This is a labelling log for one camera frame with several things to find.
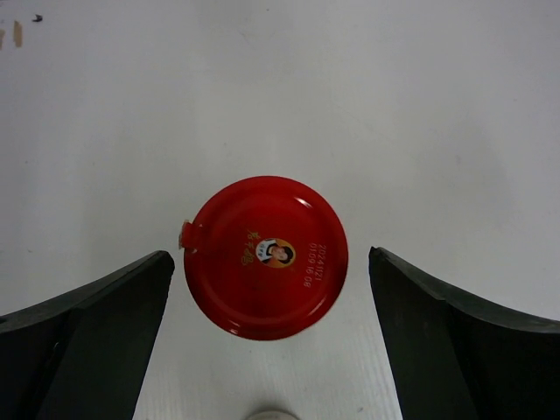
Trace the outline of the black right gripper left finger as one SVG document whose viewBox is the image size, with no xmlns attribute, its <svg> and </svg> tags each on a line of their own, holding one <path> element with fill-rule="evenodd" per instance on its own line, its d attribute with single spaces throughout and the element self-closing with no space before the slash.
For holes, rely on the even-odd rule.
<svg viewBox="0 0 560 420">
<path fill-rule="evenodd" d="M 175 269 L 157 251 L 1 317 L 3 419 L 131 419 Z"/>
</svg>

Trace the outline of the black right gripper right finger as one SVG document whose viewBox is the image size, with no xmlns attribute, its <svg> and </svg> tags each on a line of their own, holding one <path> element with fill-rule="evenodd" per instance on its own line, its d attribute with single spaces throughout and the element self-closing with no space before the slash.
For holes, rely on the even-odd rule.
<svg viewBox="0 0 560 420">
<path fill-rule="evenodd" d="M 384 248 L 369 277 L 405 419 L 557 419 L 559 324 L 478 297 Z"/>
</svg>

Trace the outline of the red lid sauce jar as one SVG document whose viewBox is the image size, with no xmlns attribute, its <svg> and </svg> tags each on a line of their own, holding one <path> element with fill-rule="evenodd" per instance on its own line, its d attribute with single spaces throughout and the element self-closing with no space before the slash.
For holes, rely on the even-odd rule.
<svg viewBox="0 0 560 420">
<path fill-rule="evenodd" d="M 185 280 L 210 321 L 248 340 L 280 340 L 322 319 L 348 268 L 331 205 L 290 178 L 245 178 L 183 223 Z"/>
</svg>

